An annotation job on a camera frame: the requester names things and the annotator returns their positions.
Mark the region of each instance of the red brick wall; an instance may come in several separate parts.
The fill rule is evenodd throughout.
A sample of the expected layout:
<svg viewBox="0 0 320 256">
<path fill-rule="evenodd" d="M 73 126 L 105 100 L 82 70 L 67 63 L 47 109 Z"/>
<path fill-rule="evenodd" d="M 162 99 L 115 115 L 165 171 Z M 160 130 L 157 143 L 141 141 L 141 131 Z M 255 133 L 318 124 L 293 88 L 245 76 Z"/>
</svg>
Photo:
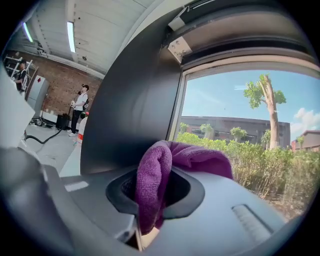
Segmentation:
<svg viewBox="0 0 320 256">
<path fill-rule="evenodd" d="M 24 58 L 27 61 L 32 60 L 38 67 L 38 75 L 44 77 L 49 82 L 47 96 L 42 104 L 42 109 L 48 109 L 48 112 L 54 111 L 55 115 L 68 113 L 70 102 L 78 96 L 81 85 L 89 85 L 88 99 L 89 107 L 92 105 L 97 90 L 102 82 L 101 79 L 85 73 L 76 68 L 55 62 L 44 57 L 38 57 L 24 52 L 19 56 L 14 56 L 16 52 L 9 52 L 8 56 L 13 58 Z"/>
</svg>

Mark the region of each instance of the green shrub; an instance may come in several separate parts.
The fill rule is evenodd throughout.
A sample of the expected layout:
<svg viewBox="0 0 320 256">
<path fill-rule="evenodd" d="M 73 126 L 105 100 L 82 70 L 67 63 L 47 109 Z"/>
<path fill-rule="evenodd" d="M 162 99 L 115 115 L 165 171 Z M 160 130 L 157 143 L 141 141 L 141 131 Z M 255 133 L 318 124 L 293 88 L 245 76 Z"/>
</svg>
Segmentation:
<svg viewBox="0 0 320 256">
<path fill-rule="evenodd" d="M 176 141 L 224 152 L 235 181 L 263 199 L 280 198 L 290 209 L 305 210 L 320 185 L 320 152 L 264 150 L 248 141 L 227 143 L 188 132 L 179 133 Z"/>
</svg>

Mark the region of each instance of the fluorescent light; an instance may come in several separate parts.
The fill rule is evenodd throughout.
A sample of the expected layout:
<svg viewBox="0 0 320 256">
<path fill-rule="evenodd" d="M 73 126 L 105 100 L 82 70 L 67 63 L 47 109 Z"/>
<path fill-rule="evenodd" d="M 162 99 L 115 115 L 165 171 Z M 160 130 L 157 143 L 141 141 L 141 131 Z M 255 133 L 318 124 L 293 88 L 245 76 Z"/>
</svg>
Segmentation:
<svg viewBox="0 0 320 256">
<path fill-rule="evenodd" d="M 68 39 L 69 39 L 69 46 L 70 51 L 75 53 L 76 52 L 76 46 L 75 46 L 75 37 L 74 37 L 74 23 L 71 21 L 66 22 L 66 28 L 68 31 Z"/>
<path fill-rule="evenodd" d="M 28 29 L 27 24 L 25 22 L 23 23 L 23 28 L 24 28 L 24 31 L 25 31 L 26 36 L 28 37 L 29 41 L 31 43 L 33 43 L 34 41 L 32 40 L 32 37 L 31 37 L 31 35 L 29 33 L 29 29 Z"/>
</svg>

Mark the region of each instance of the tall tree trunk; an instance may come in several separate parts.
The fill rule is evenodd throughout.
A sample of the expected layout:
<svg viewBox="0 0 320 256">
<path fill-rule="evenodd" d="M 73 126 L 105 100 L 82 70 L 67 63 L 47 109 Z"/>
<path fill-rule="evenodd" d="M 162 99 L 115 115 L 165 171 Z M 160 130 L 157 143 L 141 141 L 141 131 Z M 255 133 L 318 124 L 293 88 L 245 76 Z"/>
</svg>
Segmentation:
<svg viewBox="0 0 320 256">
<path fill-rule="evenodd" d="M 270 115 L 270 149 L 274 149 L 279 145 L 279 133 L 278 133 L 278 113 L 275 101 L 275 94 L 272 88 L 271 82 L 267 75 L 264 76 L 265 87 L 260 83 Z"/>
</svg>

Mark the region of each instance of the gray building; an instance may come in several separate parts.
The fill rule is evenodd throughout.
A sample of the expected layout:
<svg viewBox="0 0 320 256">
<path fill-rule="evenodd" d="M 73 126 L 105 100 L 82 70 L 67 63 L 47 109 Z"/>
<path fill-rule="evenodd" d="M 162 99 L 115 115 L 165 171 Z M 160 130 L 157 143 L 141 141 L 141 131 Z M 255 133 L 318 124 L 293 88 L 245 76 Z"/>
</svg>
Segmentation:
<svg viewBox="0 0 320 256">
<path fill-rule="evenodd" d="M 181 123 L 188 126 L 187 132 L 196 134 L 200 138 L 205 136 L 200 130 L 202 124 L 210 124 L 214 130 L 210 135 L 212 140 L 234 140 L 234 136 L 230 134 L 233 127 L 240 127 L 246 130 L 246 137 L 241 141 L 249 141 L 250 143 L 261 143 L 261 137 L 267 129 L 270 129 L 269 120 L 237 118 L 237 117 L 218 117 L 218 116 L 182 116 Z M 278 122 L 279 125 L 279 146 L 285 148 L 290 145 L 290 124 L 288 122 Z"/>
<path fill-rule="evenodd" d="M 304 137 L 302 149 L 320 151 L 320 130 L 306 130 L 301 136 Z M 297 140 L 291 143 L 293 150 L 300 150 L 300 144 Z"/>
</svg>

